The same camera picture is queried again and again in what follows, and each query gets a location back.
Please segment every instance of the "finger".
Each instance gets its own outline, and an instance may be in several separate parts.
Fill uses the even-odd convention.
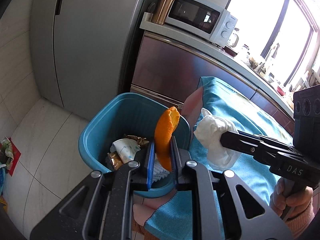
[[[308,208],[309,205],[310,205],[310,202],[304,203],[303,205],[295,207],[290,215],[290,218],[295,217],[296,215],[304,212]]]
[[[273,194],[273,203],[274,205],[279,208],[280,210],[284,210],[285,206],[287,205],[285,202],[285,197],[280,194]]]
[[[289,196],[286,199],[286,203],[288,206],[290,207],[296,207],[296,206],[300,206],[303,205],[305,203],[310,203],[310,200],[312,198],[313,195],[313,190],[311,187],[306,187],[306,189],[304,191],[300,191],[298,193],[295,193],[291,196]]]
[[[270,204],[269,204],[270,208],[278,215],[281,216],[282,215],[282,210],[278,209],[275,204],[272,201],[272,198],[270,199]]]
[[[276,188],[276,191],[277,191],[277,194],[281,194],[283,191],[284,191],[284,178],[280,178],[277,182],[277,188]]]

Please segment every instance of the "blue tablecloth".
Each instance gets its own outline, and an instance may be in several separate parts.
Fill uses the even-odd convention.
[[[204,88],[203,107],[213,115],[231,120],[238,130],[251,134],[263,134],[284,143],[292,143],[292,137],[273,117],[227,83],[215,77],[202,77],[200,84]],[[193,130],[202,118],[200,114]],[[189,151],[193,160],[212,170],[206,160],[208,150],[195,137],[192,139]],[[241,154],[231,169],[269,204],[270,195],[279,177],[271,174],[268,166],[256,162],[252,156]],[[177,192],[169,202],[154,212],[146,221],[145,228],[161,240],[191,240],[191,192]]]

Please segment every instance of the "microwave control panel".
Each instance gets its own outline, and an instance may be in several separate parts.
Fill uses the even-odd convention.
[[[220,30],[216,34],[214,43],[218,44],[221,47],[224,47],[227,44],[230,35],[236,26],[237,21],[238,20],[235,17],[229,14],[229,16],[226,17],[223,21]]]

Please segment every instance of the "pink knit sleeve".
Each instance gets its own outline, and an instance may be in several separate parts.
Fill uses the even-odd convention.
[[[315,217],[313,213],[312,199],[308,208],[298,217],[290,221],[286,221],[287,226],[293,233],[294,238],[296,239],[301,233],[307,228],[310,222]]]

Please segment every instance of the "metal screw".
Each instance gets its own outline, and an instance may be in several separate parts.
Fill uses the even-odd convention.
[[[91,177],[93,177],[93,178],[98,178],[100,176],[101,176],[101,172],[100,171],[91,172]]]
[[[232,170],[226,170],[224,171],[224,175],[228,178],[232,178],[235,175],[235,173]]]
[[[129,167],[131,167],[131,168],[135,168],[135,167],[137,167],[138,165],[139,165],[139,163],[136,162],[136,161],[131,161],[131,162],[129,162]]]
[[[196,161],[193,161],[193,160],[187,161],[187,166],[189,166],[189,167],[195,167],[195,166],[197,166],[197,162],[196,162]]]

